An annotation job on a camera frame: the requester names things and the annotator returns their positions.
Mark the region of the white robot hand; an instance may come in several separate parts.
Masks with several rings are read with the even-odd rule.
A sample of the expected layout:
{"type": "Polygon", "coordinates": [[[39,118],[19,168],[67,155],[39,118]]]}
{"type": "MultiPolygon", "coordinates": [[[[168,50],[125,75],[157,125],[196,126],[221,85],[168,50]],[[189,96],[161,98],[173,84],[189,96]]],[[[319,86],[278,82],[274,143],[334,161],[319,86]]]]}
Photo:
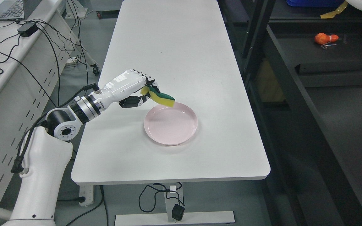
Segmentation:
{"type": "Polygon", "coordinates": [[[95,91],[95,100],[102,109],[107,109],[112,103],[119,103],[122,108],[139,107],[150,99],[149,90],[161,93],[158,83],[151,76],[136,70],[126,70],[106,83],[99,93],[95,91]],[[144,95],[132,96],[142,88],[144,95]]]}

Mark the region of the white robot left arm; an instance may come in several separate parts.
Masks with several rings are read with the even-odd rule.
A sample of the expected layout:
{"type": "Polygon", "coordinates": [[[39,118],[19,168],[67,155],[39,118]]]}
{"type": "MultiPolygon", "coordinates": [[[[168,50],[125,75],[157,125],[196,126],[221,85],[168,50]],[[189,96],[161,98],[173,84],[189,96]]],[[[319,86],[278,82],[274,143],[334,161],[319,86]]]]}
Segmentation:
{"type": "Polygon", "coordinates": [[[151,95],[133,96],[144,87],[160,90],[157,81],[137,70],[126,70],[105,84],[82,87],[68,101],[38,118],[23,135],[12,173],[22,179],[15,207],[6,226],[54,226],[62,176],[72,157],[70,142],[85,123],[112,103],[139,107],[151,95]]]}

